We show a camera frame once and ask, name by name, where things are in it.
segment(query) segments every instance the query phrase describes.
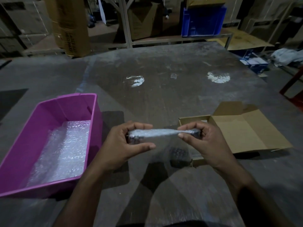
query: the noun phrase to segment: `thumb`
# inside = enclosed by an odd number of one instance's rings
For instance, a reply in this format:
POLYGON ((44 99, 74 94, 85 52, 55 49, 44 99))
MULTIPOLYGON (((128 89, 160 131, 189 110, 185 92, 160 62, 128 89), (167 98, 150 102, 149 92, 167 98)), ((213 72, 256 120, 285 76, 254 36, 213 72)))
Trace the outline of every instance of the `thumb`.
POLYGON ((186 133, 179 133, 178 137, 180 139, 182 139, 184 142, 186 142, 187 144, 191 145, 196 150, 201 149, 201 147, 203 145, 202 140, 196 139, 195 137, 193 137, 189 134, 186 134, 186 133))
POLYGON ((140 153, 147 152, 151 149, 155 149, 156 145, 154 143, 140 143, 136 145, 129 145, 131 149, 131 157, 136 156, 140 153))

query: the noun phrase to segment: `hand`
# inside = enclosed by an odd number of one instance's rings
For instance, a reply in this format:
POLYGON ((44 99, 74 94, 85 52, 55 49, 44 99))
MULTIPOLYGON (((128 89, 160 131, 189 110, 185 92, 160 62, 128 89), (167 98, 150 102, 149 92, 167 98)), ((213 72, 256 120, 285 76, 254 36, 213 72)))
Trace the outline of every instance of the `hand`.
POLYGON ((202 139, 180 133, 178 136, 201 153, 207 163, 216 170, 223 170, 231 164, 238 164, 219 127, 207 122, 197 121, 180 126, 178 130, 200 129, 202 139))
POLYGON ((152 129, 152 125, 129 121, 114 126, 95 156, 93 164, 100 166, 106 172, 113 171, 121 167, 129 158, 156 148, 153 143, 127 144, 125 135, 134 129, 152 129))

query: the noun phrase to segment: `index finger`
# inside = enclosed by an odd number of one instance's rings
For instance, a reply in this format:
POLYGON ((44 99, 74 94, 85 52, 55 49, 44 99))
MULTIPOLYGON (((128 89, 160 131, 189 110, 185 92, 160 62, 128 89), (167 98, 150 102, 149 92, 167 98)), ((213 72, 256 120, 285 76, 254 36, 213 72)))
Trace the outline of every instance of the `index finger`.
POLYGON ((148 123, 140 123, 140 122, 127 122, 124 124, 121 124, 123 133, 126 134, 128 131, 134 130, 134 129, 152 129, 153 125, 148 123))
POLYGON ((195 128, 199 130, 203 130, 204 128, 209 128, 209 123, 202 121, 190 122, 188 124, 178 127, 178 130, 185 131, 195 128))

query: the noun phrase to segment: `forearm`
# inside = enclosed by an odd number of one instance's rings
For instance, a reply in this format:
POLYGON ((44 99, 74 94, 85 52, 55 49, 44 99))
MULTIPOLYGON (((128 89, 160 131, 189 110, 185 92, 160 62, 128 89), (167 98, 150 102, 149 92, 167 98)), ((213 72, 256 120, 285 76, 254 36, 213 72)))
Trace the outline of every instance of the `forearm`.
POLYGON ((93 226, 105 176, 87 168, 53 226, 93 226))
POLYGON ((240 164, 219 173, 225 180, 247 227, 294 226, 275 201, 240 164))

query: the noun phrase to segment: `yellow cardboard sheet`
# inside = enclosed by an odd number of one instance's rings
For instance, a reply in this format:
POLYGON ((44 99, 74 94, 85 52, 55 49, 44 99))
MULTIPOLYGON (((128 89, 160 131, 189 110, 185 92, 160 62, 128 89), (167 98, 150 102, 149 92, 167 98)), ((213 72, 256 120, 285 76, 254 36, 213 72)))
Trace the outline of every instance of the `yellow cardboard sheet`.
MULTIPOLYGON (((267 43, 259 38, 256 38, 244 31, 238 30, 235 27, 225 28, 233 33, 232 40, 227 50, 252 49, 259 47, 273 47, 274 45, 267 43)), ((226 44, 227 38, 207 39, 207 41, 217 41, 223 47, 226 44)))

